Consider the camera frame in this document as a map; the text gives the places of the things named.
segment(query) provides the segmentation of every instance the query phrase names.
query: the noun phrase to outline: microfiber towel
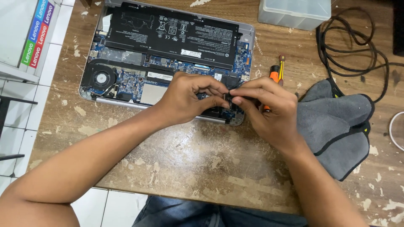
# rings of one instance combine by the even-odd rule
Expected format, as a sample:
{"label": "microfiber towel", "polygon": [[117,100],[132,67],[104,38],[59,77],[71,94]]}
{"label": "microfiber towel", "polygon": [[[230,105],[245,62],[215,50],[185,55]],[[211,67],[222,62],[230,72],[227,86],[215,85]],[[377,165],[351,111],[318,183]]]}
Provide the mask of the microfiber towel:
{"label": "microfiber towel", "polygon": [[313,85],[298,103],[297,129],[333,178],[343,181],[368,156],[374,109],[368,96],[343,96],[329,79]]}

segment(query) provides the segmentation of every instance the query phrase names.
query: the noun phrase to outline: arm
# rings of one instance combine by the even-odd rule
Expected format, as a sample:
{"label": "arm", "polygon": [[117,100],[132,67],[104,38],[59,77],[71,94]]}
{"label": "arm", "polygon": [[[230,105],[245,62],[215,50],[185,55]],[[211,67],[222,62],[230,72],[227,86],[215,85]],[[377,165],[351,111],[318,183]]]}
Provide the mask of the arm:
{"label": "arm", "polygon": [[[198,92],[211,97],[199,101]],[[2,224],[79,226],[72,202],[154,132],[188,122],[210,107],[229,108],[219,97],[227,92],[211,76],[177,73],[153,107],[66,148],[13,182],[0,197]],[[121,143],[115,143],[116,135]]]}
{"label": "arm", "polygon": [[[297,97],[294,94],[268,77],[251,80],[230,93],[237,96],[233,103],[247,113],[256,132],[284,157],[311,227],[368,226],[298,134]],[[257,98],[271,111],[261,113],[241,96]]]}

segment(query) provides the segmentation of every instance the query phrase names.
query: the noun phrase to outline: laptop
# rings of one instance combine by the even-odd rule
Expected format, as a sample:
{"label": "laptop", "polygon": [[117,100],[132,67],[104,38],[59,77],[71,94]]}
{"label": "laptop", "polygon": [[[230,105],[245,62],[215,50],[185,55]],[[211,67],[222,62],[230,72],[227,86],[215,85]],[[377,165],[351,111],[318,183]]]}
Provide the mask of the laptop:
{"label": "laptop", "polygon": [[[156,104],[176,72],[214,77],[228,89],[250,79],[252,25],[131,0],[106,0],[79,94],[134,109]],[[207,94],[197,94],[204,99]],[[239,125],[244,112],[210,108],[195,119]]]}

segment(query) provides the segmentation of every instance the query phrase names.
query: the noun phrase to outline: cooling fan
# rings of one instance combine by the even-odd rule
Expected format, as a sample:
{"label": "cooling fan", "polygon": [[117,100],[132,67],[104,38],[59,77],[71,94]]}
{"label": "cooling fan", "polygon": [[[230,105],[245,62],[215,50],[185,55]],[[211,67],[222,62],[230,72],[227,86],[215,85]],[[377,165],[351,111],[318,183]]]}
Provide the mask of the cooling fan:
{"label": "cooling fan", "polygon": [[105,65],[90,64],[84,72],[84,86],[91,86],[97,90],[106,90],[116,82],[115,69]]}

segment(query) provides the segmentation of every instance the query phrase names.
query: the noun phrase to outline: hand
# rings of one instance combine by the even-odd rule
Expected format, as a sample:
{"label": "hand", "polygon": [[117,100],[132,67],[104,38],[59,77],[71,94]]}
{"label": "hand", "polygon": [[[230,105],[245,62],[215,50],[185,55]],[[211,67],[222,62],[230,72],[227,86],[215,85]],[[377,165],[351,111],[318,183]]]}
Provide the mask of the hand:
{"label": "hand", "polygon": [[[212,107],[229,109],[229,103],[223,99],[223,94],[228,92],[226,86],[212,76],[177,72],[161,100],[152,108],[163,113],[166,126],[182,124]],[[206,93],[210,97],[199,100],[197,93]]]}
{"label": "hand", "polygon": [[[236,96],[232,102],[246,112],[261,138],[280,152],[297,148],[303,138],[296,128],[296,95],[284,90],[268,77],[244,83],[240,88],[231,90],[230,94]],[[261,113],[251,101],[241,96],[256,98],[269,106],[271,111]]]}

